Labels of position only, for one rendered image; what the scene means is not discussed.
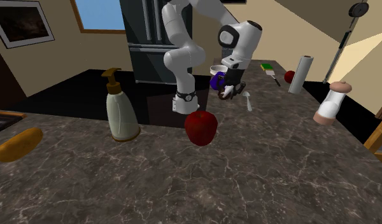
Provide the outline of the white bowl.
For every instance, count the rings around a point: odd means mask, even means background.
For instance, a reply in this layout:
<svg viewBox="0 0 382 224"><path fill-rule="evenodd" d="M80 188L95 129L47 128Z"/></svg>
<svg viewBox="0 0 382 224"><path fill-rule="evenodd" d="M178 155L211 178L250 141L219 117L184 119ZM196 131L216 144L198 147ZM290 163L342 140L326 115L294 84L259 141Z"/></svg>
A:
<svg viewBox="0 0 382 224"><path fill-rule="evenodd" d="M210 74L211 75L216 75L217 73L226 73L228 70L228 67L226 67L225 65L222 65L222 64L218 64L218 65L212 65L210 67Z"/></svg>

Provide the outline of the blue mug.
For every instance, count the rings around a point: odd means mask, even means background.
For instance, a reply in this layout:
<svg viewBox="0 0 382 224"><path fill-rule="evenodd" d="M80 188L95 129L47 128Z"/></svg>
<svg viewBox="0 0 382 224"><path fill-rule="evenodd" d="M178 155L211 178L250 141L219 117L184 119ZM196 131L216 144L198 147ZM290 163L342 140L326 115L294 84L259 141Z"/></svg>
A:
<svg viewBox="0 0 382 224"><path fill-rule="evenodd" d="M216 72L209 83L213 90L219 90L221 87L223 87L223 84L225 83L225 73Z"/></svg>

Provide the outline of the silver spoon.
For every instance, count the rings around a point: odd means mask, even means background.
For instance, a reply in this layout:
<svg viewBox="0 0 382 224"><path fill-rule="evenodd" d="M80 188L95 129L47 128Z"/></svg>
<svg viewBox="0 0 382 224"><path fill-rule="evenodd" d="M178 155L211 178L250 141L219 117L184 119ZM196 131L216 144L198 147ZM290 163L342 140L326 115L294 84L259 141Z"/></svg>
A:
<svg viewBox="0 0 382 224"><path fill-rule="evenodd" d="M251 102L250 102L250 93L247 91L244 91L243 96L246 97L247 110L252 111L253 109L252 109Z"/></svg>

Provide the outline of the large red apple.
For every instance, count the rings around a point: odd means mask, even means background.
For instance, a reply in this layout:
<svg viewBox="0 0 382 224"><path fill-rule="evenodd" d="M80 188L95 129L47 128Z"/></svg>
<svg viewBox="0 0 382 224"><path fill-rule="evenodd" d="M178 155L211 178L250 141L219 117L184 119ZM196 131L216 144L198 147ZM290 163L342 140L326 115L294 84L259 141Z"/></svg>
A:
<svg viewBox="0 0 382 224"><path fill-rule="evenodd" d="M186 117L184 127L192 143L197 146L206 146L215 137L218 121L210 112L195 111Z"/></svg>

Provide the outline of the white paper towel roll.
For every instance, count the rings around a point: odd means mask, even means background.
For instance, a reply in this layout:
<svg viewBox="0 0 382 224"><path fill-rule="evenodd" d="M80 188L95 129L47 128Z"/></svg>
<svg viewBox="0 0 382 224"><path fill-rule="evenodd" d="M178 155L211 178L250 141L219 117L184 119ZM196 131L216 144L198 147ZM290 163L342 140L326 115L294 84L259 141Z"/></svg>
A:
<svg viewBox="0 0 382 224"><path fill-rule="evenodd" d="M313 63L313 59L314 57L308 55L301 57L293 80L288 89L289 93L299 94L301 92L301 88L306 80L306 76L308 75L309 69Z"/></svg>

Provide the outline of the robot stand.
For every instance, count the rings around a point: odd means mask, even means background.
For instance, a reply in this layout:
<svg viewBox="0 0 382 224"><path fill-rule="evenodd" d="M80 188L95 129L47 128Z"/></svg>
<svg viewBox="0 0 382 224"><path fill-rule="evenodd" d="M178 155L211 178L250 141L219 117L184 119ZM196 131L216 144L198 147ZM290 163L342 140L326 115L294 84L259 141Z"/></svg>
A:
<svg viewBox="0 0 382 224"><path fill-rule="evenodd" d="M186 114L178 113L175 94L161 94L146 98L150 125L184 128Z"/></svg>

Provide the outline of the dark grey refrigerator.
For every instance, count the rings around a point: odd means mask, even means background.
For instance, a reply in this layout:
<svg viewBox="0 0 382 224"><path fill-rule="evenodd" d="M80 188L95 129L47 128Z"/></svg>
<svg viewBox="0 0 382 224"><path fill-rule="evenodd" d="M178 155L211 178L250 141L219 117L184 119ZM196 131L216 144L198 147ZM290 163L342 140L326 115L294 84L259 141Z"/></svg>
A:
<svg viewBox="0 0 382 224"><path fill-rule="evenodd" d="M134 78L138 83L174 85L164 54L176 49L162 20L166 0L120 0Z"/></svg>

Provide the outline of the white pepper mill pink ends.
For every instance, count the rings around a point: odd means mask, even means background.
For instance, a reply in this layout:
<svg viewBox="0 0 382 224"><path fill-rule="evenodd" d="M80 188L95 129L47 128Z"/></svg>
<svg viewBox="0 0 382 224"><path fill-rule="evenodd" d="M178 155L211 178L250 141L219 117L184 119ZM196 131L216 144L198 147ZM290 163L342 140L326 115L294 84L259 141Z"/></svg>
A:
<svg viewBox="0 0 382 224"><path fill-rule="evenodd" d="M313 120L321 125L332 125L340 110L346 94L352 91L352 86L345 81L335 81L330 84L330 90L325 100L320 104Z"/></svg>

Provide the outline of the black floor lamp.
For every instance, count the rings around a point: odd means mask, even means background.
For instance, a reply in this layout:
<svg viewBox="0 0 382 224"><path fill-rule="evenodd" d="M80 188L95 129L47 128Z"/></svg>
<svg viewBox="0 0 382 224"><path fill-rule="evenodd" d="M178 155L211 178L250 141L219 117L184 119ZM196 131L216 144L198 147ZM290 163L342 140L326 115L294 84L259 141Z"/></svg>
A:
<svg viewBox="0 0 382 224"><path fill-rule="evenodd" d="M337 61L339 60L340 58L340 54L342 53L343 51L343 48L345 47L348 39L349 39L349 36L350 34L352 33L352 27L353 27L353 24L355 23L355 20L357 18L360 18L362 16L364 16L368 11L369 11L369 4L367 2L364 2L364 0L361 0L359 3L355 3L354 5L352 5L350 7L350 9L348 10L348 15L352 18L352 21L350 23L350 26L348 28L348 30L344 33L344 36L340 42L340 45L339 45L339 48L334 56L334 59L329 67L329 70L327 71L322 83L327 83L336 64L337 64Z"/></svg>

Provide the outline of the soap dispenser bottle bronze pump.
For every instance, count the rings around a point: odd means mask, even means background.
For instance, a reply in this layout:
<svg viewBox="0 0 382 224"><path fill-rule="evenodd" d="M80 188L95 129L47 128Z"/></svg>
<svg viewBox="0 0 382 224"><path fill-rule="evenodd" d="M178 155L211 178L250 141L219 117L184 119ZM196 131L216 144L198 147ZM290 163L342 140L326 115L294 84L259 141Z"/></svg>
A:
<svg viewBox="0 0 382 224"><path fill-rule="evenodd" d="M115 141L126 142L138 137L141 129L128 96L115 79L114 73L118 70L120 68L107 69L101 76L108 79L106 111L111 136Z"/></svg>

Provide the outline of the wooden chair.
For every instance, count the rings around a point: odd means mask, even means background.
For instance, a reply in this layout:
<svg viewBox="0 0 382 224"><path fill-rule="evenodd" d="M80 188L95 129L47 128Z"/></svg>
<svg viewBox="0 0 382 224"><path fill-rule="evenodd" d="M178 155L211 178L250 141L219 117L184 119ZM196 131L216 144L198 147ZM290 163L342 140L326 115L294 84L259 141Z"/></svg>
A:
<svg viewBox="0 0 382 224"><path fill-rule="evenodd" d="M382 163L382 107L376 113L375 117L380 119L380 124L364 143L364 146Z"/></svg>

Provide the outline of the golden bread loaf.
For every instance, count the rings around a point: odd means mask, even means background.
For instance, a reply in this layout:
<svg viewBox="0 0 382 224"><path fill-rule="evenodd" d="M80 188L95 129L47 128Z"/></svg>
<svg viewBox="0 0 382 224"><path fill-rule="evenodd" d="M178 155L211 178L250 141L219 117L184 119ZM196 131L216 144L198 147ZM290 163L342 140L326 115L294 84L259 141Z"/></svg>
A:
<svg viewBox="0 0 382 224"><path fill-rule="evenodd" d="M33 127L0 145L0 162L14 162L31 152L41 142L43 132Z"/></svg>

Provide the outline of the dark stovetop with wooden edge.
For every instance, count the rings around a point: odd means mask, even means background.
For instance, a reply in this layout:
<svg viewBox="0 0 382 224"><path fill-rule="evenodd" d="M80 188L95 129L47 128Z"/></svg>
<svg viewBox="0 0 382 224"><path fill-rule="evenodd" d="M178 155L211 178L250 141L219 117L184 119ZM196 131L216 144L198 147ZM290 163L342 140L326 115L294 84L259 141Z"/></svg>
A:
<svg viewBox="0 0 382 224"><path fill-rule="evenodd" d="M26 116L24 113L0 111L0 131L23 120Z"/></svg>

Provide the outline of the window with wooden frame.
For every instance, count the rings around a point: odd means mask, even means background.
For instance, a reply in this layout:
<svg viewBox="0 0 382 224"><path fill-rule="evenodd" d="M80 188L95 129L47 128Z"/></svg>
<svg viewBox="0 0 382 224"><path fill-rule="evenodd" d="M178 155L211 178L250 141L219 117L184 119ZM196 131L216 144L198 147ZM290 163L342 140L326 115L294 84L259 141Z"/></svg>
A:
<svg viewBox="0 0 382 224"><path fill-rule="evenodd" d="M120 0L70 0L81 33L125 34Z"/></svg>

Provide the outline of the framed dark wall picture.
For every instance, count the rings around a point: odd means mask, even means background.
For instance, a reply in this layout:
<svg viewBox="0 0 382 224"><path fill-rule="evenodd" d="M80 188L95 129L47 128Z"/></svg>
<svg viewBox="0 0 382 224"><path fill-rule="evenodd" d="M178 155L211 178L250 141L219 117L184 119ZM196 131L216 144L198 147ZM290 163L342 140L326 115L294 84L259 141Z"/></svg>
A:
<svg viewBox="0 0 382 224"><path fill-rule="evenodd" d="M0 0L0 38L7 49L55 38L38 1Z"/></svg>

